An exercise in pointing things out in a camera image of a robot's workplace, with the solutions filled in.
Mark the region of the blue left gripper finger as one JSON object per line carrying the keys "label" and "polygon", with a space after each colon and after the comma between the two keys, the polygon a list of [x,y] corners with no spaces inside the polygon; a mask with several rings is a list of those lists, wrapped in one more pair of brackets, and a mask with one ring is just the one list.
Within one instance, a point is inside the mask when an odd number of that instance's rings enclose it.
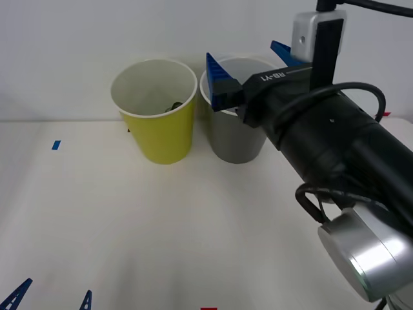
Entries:
{"label": "blue left gripper finger", "polygon": [[21,303],[28,288],[33,280],[27,278],[19,287],[17,287],[0,305],[1,310],[16,310]]}
{"label": "blue left gripper finger", "polygon": [[91,310],[91,306],[92,306],[92,292],[91,290],[88,290],[86,292],[85,297],[83,298],[83,301],[81,303],[81,307],[79,308],[79,310]]}

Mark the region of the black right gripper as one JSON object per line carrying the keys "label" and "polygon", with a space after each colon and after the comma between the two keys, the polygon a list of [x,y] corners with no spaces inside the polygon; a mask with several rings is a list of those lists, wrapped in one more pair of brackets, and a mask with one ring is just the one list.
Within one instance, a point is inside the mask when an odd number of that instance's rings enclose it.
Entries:
{"label": "black right gripper", "polygon": [[206,53],[206,76],[212,110],[238,108],[243,123],[269,138],[309,136],[327,129],[327,118],[341,104],[337,92],[312,97],[312,65],[305,48],[273,40],[270,48],[287,66],[252,75],[241,83],[234,79],[210,53]]}

